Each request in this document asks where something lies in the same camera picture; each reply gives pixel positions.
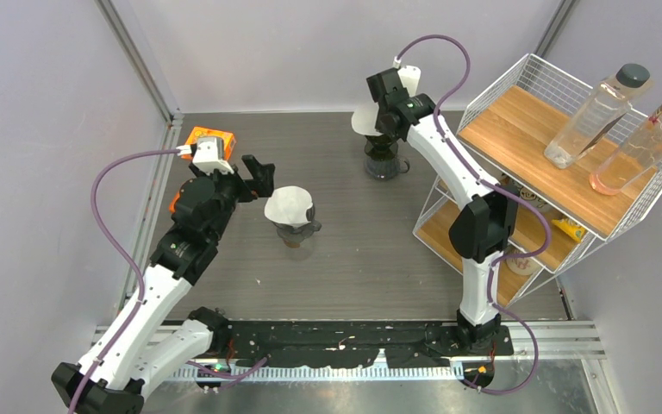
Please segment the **white paper coffee filter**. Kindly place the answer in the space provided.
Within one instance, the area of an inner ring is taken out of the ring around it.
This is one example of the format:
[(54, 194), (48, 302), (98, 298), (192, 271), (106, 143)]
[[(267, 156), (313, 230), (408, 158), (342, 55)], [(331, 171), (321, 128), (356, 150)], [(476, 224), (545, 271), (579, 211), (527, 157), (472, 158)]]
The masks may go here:
[(275, 189), (264, 207), (265, 217), (277, 224), (301, 227), (310, 223), (311, 194), (304, 188), (288, 185)]

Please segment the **dark green glass dripper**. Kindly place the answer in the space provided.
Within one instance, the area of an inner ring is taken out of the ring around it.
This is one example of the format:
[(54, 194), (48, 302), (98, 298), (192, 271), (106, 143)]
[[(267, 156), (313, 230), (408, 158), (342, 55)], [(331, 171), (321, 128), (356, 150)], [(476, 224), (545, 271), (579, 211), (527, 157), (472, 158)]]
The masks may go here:
[(398, 156), (397, 140), (388, 135), (366, 135), (365, 155), (371, 160), (393, 160)]

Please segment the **grey glass dripper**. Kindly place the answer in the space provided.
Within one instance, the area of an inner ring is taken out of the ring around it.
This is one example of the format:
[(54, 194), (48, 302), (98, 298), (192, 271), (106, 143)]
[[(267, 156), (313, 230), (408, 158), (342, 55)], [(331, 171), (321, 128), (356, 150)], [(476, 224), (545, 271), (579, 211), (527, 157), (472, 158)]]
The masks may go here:
[(274, 224), (277, 235), (287, 247), (299, 248), (303, 241), (309, 239), (314, 233), (321, 230), (322, 224), (315, 219), (315, 206), (307, 209), (306, 218), (309, 222), (298, 227), (289, 224)]

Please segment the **glass carafe with leather collar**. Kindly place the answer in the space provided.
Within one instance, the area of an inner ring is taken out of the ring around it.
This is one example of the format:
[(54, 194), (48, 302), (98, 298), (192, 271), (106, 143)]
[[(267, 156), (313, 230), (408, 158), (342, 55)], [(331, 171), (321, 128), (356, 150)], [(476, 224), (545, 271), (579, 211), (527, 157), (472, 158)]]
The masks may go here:
[(282, 240), (284, 244), (284, 257), (288, 260), (303, 261), (307, 260), (313, 251), (305, 247), (301, 242)]

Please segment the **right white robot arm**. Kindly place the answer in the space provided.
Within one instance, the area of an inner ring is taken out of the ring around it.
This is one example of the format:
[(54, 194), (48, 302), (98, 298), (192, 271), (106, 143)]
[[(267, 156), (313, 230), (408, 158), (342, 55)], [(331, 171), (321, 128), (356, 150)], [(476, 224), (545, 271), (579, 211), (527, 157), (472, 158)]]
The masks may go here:
[(466, 151), (434, 101), (426, 94), (411, 94), (410, 88), (419, 77), (414, 66), (390, 68), (368, 77), (366, 83), (377, 111), (360, 116), (357, 124), (371, 127), (392, 141), (407, 142), (451, 192), (459, 214), (448, 238), (463, 268), (456, 341), (467, 353), (479, 354), (492, 348), (503, 332), (494, 290), (498, 262), (514, 231), (518, 205), (503, 195), (503, 188)]

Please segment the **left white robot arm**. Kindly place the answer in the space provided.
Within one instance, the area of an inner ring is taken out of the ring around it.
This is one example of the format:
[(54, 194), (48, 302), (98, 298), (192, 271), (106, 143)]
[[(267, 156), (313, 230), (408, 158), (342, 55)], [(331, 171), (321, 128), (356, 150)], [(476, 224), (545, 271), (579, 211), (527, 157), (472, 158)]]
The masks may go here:
[(179, 328), (149, 347), (155, 331), (202, 277), (238, 204), (268, 198), (276, 167), (242, 156), (251, 176), (236, 166), (190, 164), (194, 178), (182, 184), (171, 212), (173, 225), (159, 240), (145, 271), (138, 272), (133, 303), (77, 363), (60, 363), (52, 382), (70, 413), (139, 413), (163, 380), (189, 360), (218, 357), (231, 348), (230, 322), (199, 307)]

